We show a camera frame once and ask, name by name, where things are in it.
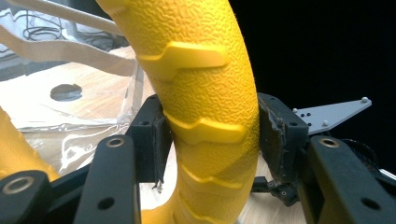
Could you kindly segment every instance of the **white plastic part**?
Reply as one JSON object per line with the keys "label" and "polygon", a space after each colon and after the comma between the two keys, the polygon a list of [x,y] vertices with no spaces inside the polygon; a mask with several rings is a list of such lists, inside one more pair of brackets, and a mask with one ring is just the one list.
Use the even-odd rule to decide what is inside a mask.
{"label": "white plastic part", "polygon": [[329,131],[340,123],[350,119],[372,104],[367,97],[358,101],[334,105],[321,105],[304,109],[293,109],[293,112],[309,125],[308,134]]}

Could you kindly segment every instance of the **wooden table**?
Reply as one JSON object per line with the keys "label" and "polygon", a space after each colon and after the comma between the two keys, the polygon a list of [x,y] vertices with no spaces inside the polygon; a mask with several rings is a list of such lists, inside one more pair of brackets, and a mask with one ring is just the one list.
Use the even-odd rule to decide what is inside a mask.
{"label": "wooden table", "polygon": [[[131,48],[117,49],[113,53],[128,58],[134,57]],[[30,115],[33,113],[38,117],[37,119],[57,119],[59,113],[74,115],[82,119],[116,118],[124,113],[122,99],[126,89],[134,86],[134,83],[130,83],[128,77],[117,77],[78,63],[60,65],[32,74],[28,78],[29,85],[25,82],[23,88],[20,85],[21,83],[15,82],[15,80],[15,86],[12,86],[13,84],[10,82],[7,84],[7,89],[0,88],[8,92],[17,88],[22,93],[16,93],[13,98],[7,99],[7,102],[12,103],[12,106],[6,106],[12,110],[11,112],[8,111],[11,117],[30,119],[29,114],[20,113],[28,109]],[[141,81],[140,84],[143,89],[140,93],[137,93],[138,97],[136,99],[144,102],[154,91],[147,77],[138,81]],[[56,102],[50,99],[50,90],[56,85],[64,83],[75,83],[82,87],[82,97],[74,102]],[[26,102],[26,97],[35,101],[35,104],[39,104],[39,106],[32,107],[32,104],[18,103]],[[0,104],[6,105],[7,102],[4,99],[0,100]],[[111,134],[124,133],[127,128],[127,123],[114,123],[83,130],[67,131],[66,127],[66,129],[60,131],[47,130],[46,132],[27,132],[24,134],[28,142],[39,151],[43,159],[51,163],[62,175],[65,175],[91,162],[95,146],[101,139]],[[259,157],[258,160],[257,175],[265,175],[267,179],[271,179],[263,158]],[[172,148],[168,158],[162,192],[152,189],[152,184],[140,185],[142,209],[153,208],[166,202],[176,184],[176,170],[176,155]],[[292,207],[286,207],[280,200],[270,194],[252,193],[239,216],[238,222],[246,224],[287,224],[305,223],[305,220],[300,203]]]}

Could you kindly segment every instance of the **screw hole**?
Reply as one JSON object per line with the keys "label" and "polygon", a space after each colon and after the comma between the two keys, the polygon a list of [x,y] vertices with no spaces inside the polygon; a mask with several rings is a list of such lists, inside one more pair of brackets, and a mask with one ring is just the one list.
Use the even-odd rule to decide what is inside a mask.
{"label": "screw hole", "polygon": [[108,147],[120,147],[125,143],[122,138],[112,138],[106,142]]}
{"label": "screw hole", "polygon": [[22,176],[11,180],[3,187],[5,194],[16,194],[28,189],[33,185],[35,179],[31,176]]}
{"label": "screw hole", "polygon": [[115,201],[114,201],[113,198],[104,198],[103,200],[101,200],[101,201],[98,203],[98,208],[99,208],[100,210],[107,210],[107,209],[109,209],[110,207],[113,206],[114,202],[115,202]]}
{"label": "screw hole", "polygon": [[379,206],[378,203],[376,203],[375,201],[373,201],[373,200],[371,200],[371,199],[362,198],[362,199],[361,199],[361,202],[362,202],[365,206],[367,206],[367,207],[369,207],[369,208],[371,208],[371,209],[374,209],[374,210],[380,210],[380,209],[381,209],[381,206]]}
{"label": "screw hole", "polygon": [[319,142],[325,147],[340,147],[340,144],[330,138],[322,138]]}

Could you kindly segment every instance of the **black plastic part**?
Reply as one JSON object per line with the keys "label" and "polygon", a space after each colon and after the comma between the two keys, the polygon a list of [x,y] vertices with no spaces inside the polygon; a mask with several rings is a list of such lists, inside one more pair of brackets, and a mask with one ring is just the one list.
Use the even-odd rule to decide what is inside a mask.
{"label": "black plastic part", "polygon": [[54,201],[43,223],[73,223],[90,164],[51,182]]}
{"label": "black plastic part", "polygon": [[252,193],[268,193],[270,190],[268,189],[268,181],[265,176],[256,176],[254,177],[253,186],[251,187]]}
{"label": "black plastic part", "polygon": [[313,136],[306,156],[315,179],[302,173],[298,192],[308,223],[396,220],[396,202],[345,143]]}
{"label": "black plastic part", "polygon": [[41,171],[23,171],[0,181],[0,223],[40,223],[52,201],[50,182]]}
{"label": "black plastic part", "polygon": [[134,142],[126,135],[113,135],[96,149],[74,223],[140,222]]}
{"label": "black plastic part", "polygon": [[251,193],[271,193],[272,196],[277,197],[287,207],[299,201],[295,183],[276,184],[274,180],[267,181],[265,176],[256,176],[254,178]]}
{"label": "black plastic part", "polygon": [[163,182],[172,134],[157,95],[142,105],[126,135],[134,139],[139,183]]}
{"label": "black plastic part", "polygon": [[306,145],[308,125],[274,96],[259,93],[260,147],[271,175],[282,183],[297,181],[296,151]]}
{"label": "black plastic part", "polygon": [[379,172],[374,173],[375,179],[384,188],[384,190],[395,200],[396,202],[396,180],[391,179],[387,176],[383,176]]}

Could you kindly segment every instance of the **yellow textured surface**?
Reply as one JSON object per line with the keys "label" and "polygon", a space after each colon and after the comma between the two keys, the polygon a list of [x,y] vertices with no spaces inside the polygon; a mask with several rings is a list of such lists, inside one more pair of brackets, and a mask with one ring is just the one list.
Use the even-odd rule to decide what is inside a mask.
{"label": "yellow textured surface", "polygon": [[[125,33],[137,59],[144,59],[142,67],[166,114],[181,124],[179,130],[173,130],[178,175],[175,192],[165,205],[144,211],[143,223],[234,223],[256,170],[259,122],[248,54],[228,1],[97,2]],[[167,65],[159,59],[172,43],[202,47],[184,50],[188,53],[178,54],[182,58],[172,56],[179,62],[162,69]],[[212,62],[215,66],[208,63],[212,56],[200,66],[189,61],[200,58],[202,49],[221,49],[221,54],[211,51],[217,55]],[[219,55],[224,55],[226,64],[218,66]],[[183,135],[183,129],[200,120],[216,124],[208,125],[215,126],[209,128],[214,130],[213,136],[191,140],[191,134]],[[229,132],[221,127],[242,127],[245,133],[237,140],[224,141],[229,136],[223,135]],[[205,136],[199,132],[206,130],[199,128],[194,134]]]}
{"label": "yellow textured surface", "polygon": [[161,55],[137,55],[149,74],[171,81],[183,68],[222,67],[228,63],[224,48],[182,42],[170,42]]}
{"label": "yellow textured surface", "polygon": [[8,114],[0,107],[0,179],[26,170],[40,170],[49,176],[49,181],[59,177],[24,140],[23,135],[12,125]]}

